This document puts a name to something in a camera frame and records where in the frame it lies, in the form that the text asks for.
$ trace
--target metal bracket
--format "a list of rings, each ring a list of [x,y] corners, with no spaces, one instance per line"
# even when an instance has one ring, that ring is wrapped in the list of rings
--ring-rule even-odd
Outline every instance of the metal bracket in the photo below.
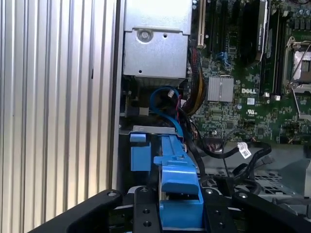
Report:
[[[136,132],[136,133],[137,132],[139,132],[139,133],[155,133],[155,134],[175,134],[175,135],[177,135],[175,128],[170,128],[170,127],[134,125],[133,126],[133,132]]]
[[[140,187],[135,191],[133,232],[162,232],[157,210],[157,199],[154,191],[150,188]]]

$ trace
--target capacitor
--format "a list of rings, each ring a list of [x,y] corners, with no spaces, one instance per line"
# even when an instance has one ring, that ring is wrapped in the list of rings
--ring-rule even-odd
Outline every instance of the capacitor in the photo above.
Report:
[[[238,109],[238,110],[241,110],[241,109],[242,109],[242,105],[241,105],[240,103],[239,103],[239,104],[237,104],[237,106],[236,106],[236,107],[237,107],[237,109]]]
[[[304,11],[303,17],[309,17],[309,16],[310,16],[310,11],[309,10]]]

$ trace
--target cable bundle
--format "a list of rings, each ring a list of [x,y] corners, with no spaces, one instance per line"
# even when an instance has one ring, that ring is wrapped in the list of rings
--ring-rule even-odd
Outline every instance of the cable bundle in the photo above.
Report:
[[[192,116],[198,111],[205,99],[207,85],[202,71],[201,54],[196,48],[189,48],[188,60],[192,71],[191,93],[182,109],[187,115]]]

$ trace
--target ribbed aluminum panel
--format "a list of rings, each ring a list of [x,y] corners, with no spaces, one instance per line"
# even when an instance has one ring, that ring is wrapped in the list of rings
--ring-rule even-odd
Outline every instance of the ribbed aluminum panel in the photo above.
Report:
[[[0,2],[0,232],[22,233],[108,188],[116,1]]]

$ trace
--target screw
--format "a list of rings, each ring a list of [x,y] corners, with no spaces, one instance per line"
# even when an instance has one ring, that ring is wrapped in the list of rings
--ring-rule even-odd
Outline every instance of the screw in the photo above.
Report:
[[[247,195],[246,195],[245,193],[239,193],[239,196],[240,196],[241,198],[247,198]]]
[[[220,223],[219,223],[219,227],[220,227],[220,228],[225,228],[224,223],[220,222]]]
[[[144,39],[144,40],[148,40],[150,37],[150,34],[148,31],[142,31],[141,32],[141,38]]]
[[[213,193],[213,190],[211,190],[211,189],[206,189],[205,190],[208,194],[212,194]]]
[[[114,197],[116,194],[117,194],[116,192],[110,192],[110,193],[108,193],[108,196]]]

